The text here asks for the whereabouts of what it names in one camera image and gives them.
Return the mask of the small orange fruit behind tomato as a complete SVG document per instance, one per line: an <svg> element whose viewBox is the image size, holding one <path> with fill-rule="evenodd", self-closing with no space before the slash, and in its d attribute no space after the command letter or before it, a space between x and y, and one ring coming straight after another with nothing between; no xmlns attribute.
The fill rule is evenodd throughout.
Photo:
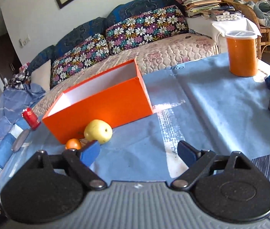
<svg viewBox="0 0 270 229"><path fill-rule="evenodd" d="M66 142L65 148L66 150L68 149L80 150L82 148L82 144L78 139L70 139Z"/></svg>

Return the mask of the light blue tablecloth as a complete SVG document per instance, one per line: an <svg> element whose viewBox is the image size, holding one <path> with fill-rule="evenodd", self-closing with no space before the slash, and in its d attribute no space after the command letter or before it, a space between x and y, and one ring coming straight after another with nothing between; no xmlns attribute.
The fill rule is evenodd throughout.
<svg viewBox="0 0 270 229"><path fill-rule="evenodd" d="M62 148L38 130L26 163L0 192L0 228L270 228L270 90L238 77L226 54L144 76L153 114L113 128L90 166L107 184L86 190ZM209 175L188 191L179 141L211 150Z"/></svg>

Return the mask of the grey flat case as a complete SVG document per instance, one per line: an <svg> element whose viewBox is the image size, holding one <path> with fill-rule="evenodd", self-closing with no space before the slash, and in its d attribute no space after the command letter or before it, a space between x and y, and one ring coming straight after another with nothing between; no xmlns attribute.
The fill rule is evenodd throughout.
<svg viewBox="0 0 270 229"><path fill-rule="evenodd" d="M11 134L15 137L15 141L11 148L12 152L17 152L20 150L29 133L29 129L25 129L23 131L14 129L13 131L11 131Z"/></svg>

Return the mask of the red soda can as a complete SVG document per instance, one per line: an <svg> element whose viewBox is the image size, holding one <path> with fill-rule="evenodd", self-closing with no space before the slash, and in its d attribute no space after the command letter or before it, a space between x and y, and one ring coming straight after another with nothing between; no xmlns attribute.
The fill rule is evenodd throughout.
<svg viewBox="0 0 270 229"><path fill-rule="evenodd" d="M39 118L31 108L24 109L21 114L32 130L36 130L41 124Z"/></svg>

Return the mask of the orange cardboard box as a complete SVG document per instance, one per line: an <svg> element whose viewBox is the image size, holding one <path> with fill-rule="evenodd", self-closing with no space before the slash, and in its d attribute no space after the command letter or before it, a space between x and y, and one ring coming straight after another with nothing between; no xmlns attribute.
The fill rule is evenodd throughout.
<svg viewBox="0 0 270 229"><path fill-rule="evenodd" d="M138 64L129 60L63 91L42 121L65 144L84 138L85 127L94 119L116 128L152 114Z"/></svg>

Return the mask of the blue striped bedding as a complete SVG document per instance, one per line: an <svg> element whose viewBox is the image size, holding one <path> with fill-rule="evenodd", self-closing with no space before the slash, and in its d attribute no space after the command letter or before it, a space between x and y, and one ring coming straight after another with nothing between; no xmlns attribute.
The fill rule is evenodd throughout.
<svg viewBox="0 0 270 229"><path fill-rule="evenodd" d="M0 173L13 154L12 145L28 123L22 117L26 108L33 108L45 90L38 84L24 85L23 89L7 88L0 96Z"/></svg>

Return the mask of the white pillow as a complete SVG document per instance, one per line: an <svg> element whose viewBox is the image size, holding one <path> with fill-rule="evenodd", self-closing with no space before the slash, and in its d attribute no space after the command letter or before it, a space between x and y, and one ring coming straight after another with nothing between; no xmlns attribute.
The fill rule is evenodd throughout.
<svg viewBox="0 0 270 229"><path fill-rule="evenodd" d="M51 60L41 65L31 74L31 83L38 84L44 91L50 91Z"/></svg>

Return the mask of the quilted beige sofa cover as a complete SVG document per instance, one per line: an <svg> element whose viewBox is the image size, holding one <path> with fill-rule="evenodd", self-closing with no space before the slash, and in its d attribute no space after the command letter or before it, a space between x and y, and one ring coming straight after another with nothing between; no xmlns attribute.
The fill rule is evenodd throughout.
<svg viewBox="0 0 270 229"><path fill-rule="evenodd" d="M145 75L217 54L219 54L219 49L213 39L190 33L175 35L125 50L109 56L56 85L33 107L33 112L37 116L44 115L64 90L129 60L135 60L141 74Z"/></svg>

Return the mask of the floral cushion left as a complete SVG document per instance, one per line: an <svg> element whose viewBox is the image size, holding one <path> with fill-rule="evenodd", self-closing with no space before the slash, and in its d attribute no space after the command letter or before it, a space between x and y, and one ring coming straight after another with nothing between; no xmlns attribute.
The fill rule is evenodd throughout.
<svg viewBox="0 0 270 229"><path fill-rule="evenodd" d="M54 88L74 74L103 61L109 56L105 37L95 34L75 46L51 64L50 87Z"/></svg>

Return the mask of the floral cushion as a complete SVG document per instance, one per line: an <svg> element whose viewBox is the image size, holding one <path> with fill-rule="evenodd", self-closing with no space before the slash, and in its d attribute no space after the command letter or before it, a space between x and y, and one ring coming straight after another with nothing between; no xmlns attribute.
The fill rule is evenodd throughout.
<svg viewBox="0 0 270 229"><path fill-rule="evenodd" d="M167 6L134 15L106 29L111 55L151 42L188 32L187 21L176 6Z"/></svg>
<svg viewBox="0 0 270 229"><path fill-rule="evenodd" d="M95 34L75 46L51 64L50 87L54 88L74 74L103 61L109 56L105 37Z"/></svg>

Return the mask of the orange cylindrical canister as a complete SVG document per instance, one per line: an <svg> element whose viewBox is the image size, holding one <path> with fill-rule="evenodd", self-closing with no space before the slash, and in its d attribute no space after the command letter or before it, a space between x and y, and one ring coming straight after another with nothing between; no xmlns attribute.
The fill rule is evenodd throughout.
<svg viewBox="0 0 270 229"><path fill-rule="evenodd" d="M258 72L258 36L252 31L231 31L225 35L229 69L239 77L253 77Z"/></svg>

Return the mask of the white side table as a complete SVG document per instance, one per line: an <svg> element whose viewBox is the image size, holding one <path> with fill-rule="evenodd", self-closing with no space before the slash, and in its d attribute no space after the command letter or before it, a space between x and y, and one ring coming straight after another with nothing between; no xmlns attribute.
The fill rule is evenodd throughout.
<svg viewBox="0 0 270 229"><path fill-rule="evenodd" d="M213 39L220 54L227 52L226 33L231 31L252 31L261 36L258 26L249 19L242 17L233 21L213 21L204 17L186 18L189 31Z"/></svg>

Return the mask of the wicker chair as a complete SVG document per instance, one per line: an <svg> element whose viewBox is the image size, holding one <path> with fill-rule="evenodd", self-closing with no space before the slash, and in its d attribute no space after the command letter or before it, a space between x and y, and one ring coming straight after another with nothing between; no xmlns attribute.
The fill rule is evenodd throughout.
<svg viewBox="0 0 270 229"><path fill-rule="evenodd" d="M223 0L240 11L244 17L258 27L260 35L257 39L258 58L270 46L270 0Z"/></svg>

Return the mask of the floral cushion right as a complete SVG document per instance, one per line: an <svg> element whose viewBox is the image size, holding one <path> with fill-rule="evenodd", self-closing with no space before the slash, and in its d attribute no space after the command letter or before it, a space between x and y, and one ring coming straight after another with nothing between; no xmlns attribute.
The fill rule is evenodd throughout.
<svg viewBox="0 0 270 229"><path fill-rule="evenodd" d="M167 6L134 15L106 29L111 55L151 42L188 32L187 21L176 6Z"/></svg>

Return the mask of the wall light switch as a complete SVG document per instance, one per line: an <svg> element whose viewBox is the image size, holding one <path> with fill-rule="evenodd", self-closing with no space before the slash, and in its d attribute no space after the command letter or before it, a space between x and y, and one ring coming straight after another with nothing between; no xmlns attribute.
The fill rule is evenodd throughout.
<svg viewBox="0 0 270 229"><path fill-rule="evenodd" d="M19 45L21 48L25 47L30 42L30 36L27 35L24 39L19 39Z"/></svg>

